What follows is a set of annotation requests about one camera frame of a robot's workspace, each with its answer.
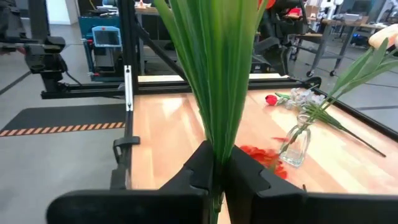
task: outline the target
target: gray floor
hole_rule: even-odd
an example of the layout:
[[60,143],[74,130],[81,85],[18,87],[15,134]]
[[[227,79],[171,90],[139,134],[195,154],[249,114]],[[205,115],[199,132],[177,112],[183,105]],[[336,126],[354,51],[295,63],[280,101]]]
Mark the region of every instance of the gray floor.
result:
[[[52,26],[52,35],[66,39],[62,52],[70,73],[88,83],[87,65],[80,44],[77,25]],[[327,51],[338,53],[341,43],[330,43]],[[341,69],[346,68],[364,49],[349,48]],[[292,64],[296,77],[305,77],[314,55],[301,52]],[[334,60],[322,60],[316,76],[323,78],[321,89],[328,91],[336,81],[330,77]],[[165,70],[163,65],[149,69]],[[21,54],[0,56],[0,90],[28,72]],[[398,72],[386,72],[342,100],[368,116],[398,130]],[[0,95],[0,128],[26,108],[120,103],[107,98],[41,100],[43,90],[39,75],[28,75],[23,81]],[[45,223],[45,209],[56,196],[77,189],[107,189],[111,170],[116,167],[111,151],[112,141],[123,135],[122,129],[86,131],[0,138],[0,223]]]

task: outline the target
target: white wall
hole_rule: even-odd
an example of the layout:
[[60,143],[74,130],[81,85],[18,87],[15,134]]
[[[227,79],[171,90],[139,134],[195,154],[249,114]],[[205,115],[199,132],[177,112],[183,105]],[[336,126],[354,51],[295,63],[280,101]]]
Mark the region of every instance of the white wall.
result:
[[50,24],[72,25],[77,22],[75,0],[46,0]]

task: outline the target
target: hazard tape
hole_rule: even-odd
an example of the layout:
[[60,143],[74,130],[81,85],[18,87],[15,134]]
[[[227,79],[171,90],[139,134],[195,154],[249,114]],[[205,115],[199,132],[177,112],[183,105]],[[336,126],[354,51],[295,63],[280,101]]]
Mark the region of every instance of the hazard tape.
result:
[[115,122],[115,123],[103,123],[103,124],[84,124],[84,125],[71,125],[71,126],[60,126],[60,127],[2,130],[0,131],[0,137],[24,136],[24,135],[33,135],[33,134],[67,133],[72,131],[115,129],[115,128],[124,128],[125,125],[126,124],[123,122]]

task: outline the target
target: black bracket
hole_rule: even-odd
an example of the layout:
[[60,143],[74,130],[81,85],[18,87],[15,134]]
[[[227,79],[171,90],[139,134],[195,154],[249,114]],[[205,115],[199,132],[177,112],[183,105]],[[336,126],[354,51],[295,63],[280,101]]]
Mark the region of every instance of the black bracket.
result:
[[113,141],[113,153],[116,162],[119,163],[122,150],[126,150],[127,148],[140,143],[141,139],[138,136],[123,137]]

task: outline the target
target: glass vase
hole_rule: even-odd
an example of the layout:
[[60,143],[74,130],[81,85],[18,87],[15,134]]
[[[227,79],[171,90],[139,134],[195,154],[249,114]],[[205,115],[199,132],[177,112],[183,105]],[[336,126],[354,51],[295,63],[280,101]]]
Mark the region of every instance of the glass vase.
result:
[[287,141],[280,147],[280,158],[294,167],[300,167],[307,153],[311,141],[309,115],[297,116],[297,125],[287,133]]

